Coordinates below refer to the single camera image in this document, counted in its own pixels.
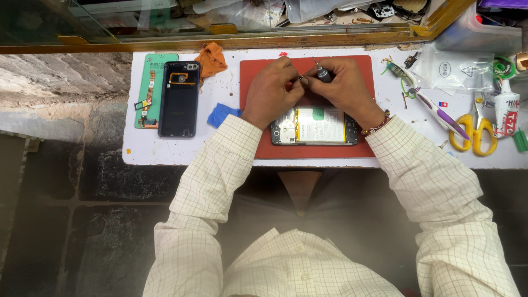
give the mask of toothbrush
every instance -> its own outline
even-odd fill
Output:
[[[448,116],[443,110],[438,108],[436,104],[434,104],[431,99],[427,98],[427,96],[420,90],[418,87],[418,82],[416,81],[416,78],[404,67],[401,67],[400,65],[396,64],[393,61],[387,61],[387,64],[389,66],[389,69],[399,78],[403,79],[404,77],[408,77],[411,80],[412,88],[414,88],[414,93],[420,98],[420,100],[423,101],[429,107],[429,110],[431,110],[431,113],[435,117],[435,119],[442,124],[442,126],[446,126],[451,131],[455,132],[458,136],[469,140],[469,136],[467,133],[457,124],[455,120],[453,120],[450,116]]]

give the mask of green solder wick spool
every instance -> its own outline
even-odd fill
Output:
[[[515,64],[506,57],[496,55],[493,59],[493,73],[502,79],[510,78],[515,74]]]

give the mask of white work table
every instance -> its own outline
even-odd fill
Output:
[[[405,109],[400,80],[387,71],[380,75],[386,67],[381,63],[389,55],[396,61],[403,63],[410,51],[400,51],[397,48],[364,51],[363,49],[266,49],[266,50],[236,50],[224,51],[228,68],[216,76],[205,79],[202,92],[198,98],[198,115],[196,123],[196,136],[193,138],[164,138],[159,137],[155,129],[134,128],[136,111],[134,103],[138,102],[139,87],[141,83],[145,55],[151,52],[135,52],[132,61],[130,92],[126,116],[126,126],[123,137],[123,160],[134,165],[189,165],[197,155],[200,148],[216,129],[207,124],[207,117],[217,103],[225,104],[232,108],[239,107],[240,92],[240,61],[258,59],[276,59],[280,52],[286,51],[290,58],[362,55],[367,54],[372,58],[374,88],[376,102],[382,109],[388,108],[392,115],[398,115],[416,131],[423,134],[435,144],[441,145],[448,139],[448,132],[444,131],[438,122],[429,114],[425,105],[418,99],[407,98],[408,109]],[[197,53],[180,54],[180,61],[194,60]],[[423,92],[437,103],[447,102],[448,107],[442,108],[449,116],[457,120],[461,115],[469,113],[473,95],[456,93],[449,96],[439,90],[424,89]],[[484,115],[492,123],[495,122],[494,110],[484,108]],[[521,106],[518,126],[528,122],[528,110]],[[500,168],[500,169],[527,169],[528,154],[519,153],[511,137],[498,140],[497,150],[490,156],[477,157],[472,153],[458,152],[447,144],[445,152],[451,153],[470,168]],[[363,158],[333,158],[333,159],[261,159],[254,160],[254,166],[312,166],[312,167],[380,167],[374,157]]]

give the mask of screwdriver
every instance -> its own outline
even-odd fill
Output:
[[[324,69],[319,63],[317,63],[317,60],[314,58],[315,66],[317,66],[317,77],[322,82],[332,82],[332,78],[330,77],[330,73],[328,73],[328,70]]]

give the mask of man's left hand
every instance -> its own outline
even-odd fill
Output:
[[[291,91],[285,84],[292,81]],[[264,130],[271,122],[292,108],[304,95],[299,72],[290,58],[283,56],[262,69],[249,87],[246,108],[240,118]]]

